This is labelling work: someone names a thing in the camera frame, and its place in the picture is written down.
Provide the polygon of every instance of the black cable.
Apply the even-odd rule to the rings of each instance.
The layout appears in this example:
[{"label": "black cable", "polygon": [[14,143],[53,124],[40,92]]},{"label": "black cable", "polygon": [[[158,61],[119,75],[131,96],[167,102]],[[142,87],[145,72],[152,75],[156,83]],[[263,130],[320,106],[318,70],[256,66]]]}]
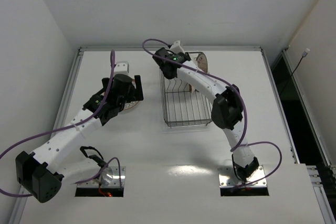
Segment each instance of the black cable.
[{"label": "black cable", "polygon": [[88,154],[86,153],[85,150],[93,150],[93,151],[96,151],[98,153],[98,155],[101,157],[102,160],[104,160],[103,156],[101,155],[101,153],[94,147],[92,146],[81,146],[80,148],[80,151],[83,153],[83,155],[85,157],[89,157]]},{"label": "black cable", "polygon": [[168,49],[166,49],[167,50],[167,52],[170,52],[170,53],[172,53],[172,54],[176,54],[176,53],[174,53],[173,51],[170,51],[170,50],[168,50]]},{"label": "black cable", "polygon": [[303,58],[304,58],[304,56],[302,56],[302,57],[301,57],[301,59],[300,59],[299,63],[298,63],[298,64],[297,64],[297,66],[295,67],[294,71],[293,71],[293,72],[291,73],[291,75],[289,76],[289,78],[288,78],[288,80],[287,80],[287,82],[286,82],[285,86],[284,86],[284,87],[282,88],[282,90],[279,92],[279,97],[280,97],[280,98],[281,98],[281,95],[282,95],[282,93],[284,92],[284,90],[285,90],[285,88],[286,88],[287,84],[288,84],[288,83],[289,83],[289,81],[291,80],[291,78],[292,78],[293,74],[294,74],[294,73],[295,73],[295,71],[298,69],[298,67],[299,67],[300,63],[302,62]]}]

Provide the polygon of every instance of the dish rack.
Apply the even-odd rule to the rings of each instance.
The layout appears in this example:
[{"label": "dish rack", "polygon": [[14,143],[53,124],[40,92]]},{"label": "dish rack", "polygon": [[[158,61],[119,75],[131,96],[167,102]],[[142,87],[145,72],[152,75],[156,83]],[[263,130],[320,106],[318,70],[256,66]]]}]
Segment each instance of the dish rack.
[{"label": "dish rack", "polygon": [[168,80],[160,70],[164,122],[169,127],[206,126],[212,122],[211,103],[198,91],[178,78]]}]

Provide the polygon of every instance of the rectangular hole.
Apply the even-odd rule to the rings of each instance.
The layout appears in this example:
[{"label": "rectangular hole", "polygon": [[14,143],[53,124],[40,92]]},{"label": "rectangular hole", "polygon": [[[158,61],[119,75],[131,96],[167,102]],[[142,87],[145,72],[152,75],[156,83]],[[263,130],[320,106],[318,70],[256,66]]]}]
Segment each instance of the rectangular hole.
[{"label": "rectangular hole", "polygon": [[[113,197],[124,197],[124,188],[100,188],[100,190],[107,195],[110,193]],[[75,197],[108,197],[104,196],[98,191],[98,187],[96,188],[77,188]]]},{"label": "rectangular hole", "polygon": [[269,196],[267,187],[262,188],[220,188],[221,196]]}]

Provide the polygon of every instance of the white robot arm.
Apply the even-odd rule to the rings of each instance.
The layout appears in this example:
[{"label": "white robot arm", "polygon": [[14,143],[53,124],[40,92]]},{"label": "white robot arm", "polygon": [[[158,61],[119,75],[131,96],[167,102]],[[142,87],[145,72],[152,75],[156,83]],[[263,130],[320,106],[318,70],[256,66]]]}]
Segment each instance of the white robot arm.
[{"label": "white robot arm", "polygon": [[61,163],[71,151],[80,146],[83,140],[93,131],[104,126],[110,119],[117,116],[128,102],[142,101],[143,93],[140,76],[133,79],[125,74],[116,74],[105,103],[94,117],[103,94],[107,90],[109,78],[102,79],[103,88],[94,94],[83,105],[68,126],[74,127],[57,133],[47,143],[33,150],[30,154],[21,152],[15,159],[18,182],[24,186],[39,202],[47,202],[55,196],[62,184],[72,184],[90,178],[106,165],[96,155],[79,163],[61,167]]},{"label": "white robot arm", "polygon": [[[201,74],[202,70],[192,61],[189,54],[184,52],[179,41],[169,47],[169,52],[161,48],[155,52],[155,55],[159,57],[153,56],[153,59],[167,79],[179,78],[207,97],[213,105],[211,113],[213,122],[223,130],[231,148],[237,146],[244,128],[243,107],[237,94],[224,83]],[[169,60],[178,62],[187,68],[173,64]],[[239,92],[238,87],[235,85],[233,87]],[[233,159],[237,176],[244,182],[259,166],[258,159],[247,145],[246,138],[233,151]]]}]

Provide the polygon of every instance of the white table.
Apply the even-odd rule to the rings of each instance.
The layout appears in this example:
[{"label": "white table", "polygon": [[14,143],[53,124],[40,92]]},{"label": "white table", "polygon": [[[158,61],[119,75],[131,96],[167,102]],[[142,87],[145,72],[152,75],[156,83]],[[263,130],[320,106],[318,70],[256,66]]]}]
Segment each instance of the white table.
[{"label": "white table", "polygon": [[[58,126],[69,122],[109,76],[109,52],[97,50],[82,50],[75,61]],[[213,123],[202,129],[168,128],[158,67],[145,52],[125,49],[117,51],[117,61],[127,60],[130,74],[141,75],[144,101],[83,143],[96,147],[106,159],[117,156],[126,166],[124,197],[74,197],[76,186],[68,186],[45,204],[29,198],[20,223],[324,223],[306,166],[295,164],[292,157],[260,50],[204,52],[210,72],[239,87],[248,111],[249,142],[272,141],[282,151],[281,168],[267,179],[269,196],[220,196],[217,167],[230,162],[224,133]],[[266,173],[276,166],[275,148],[251,149]],[[82,159],[78,148],[65,162]]]}]

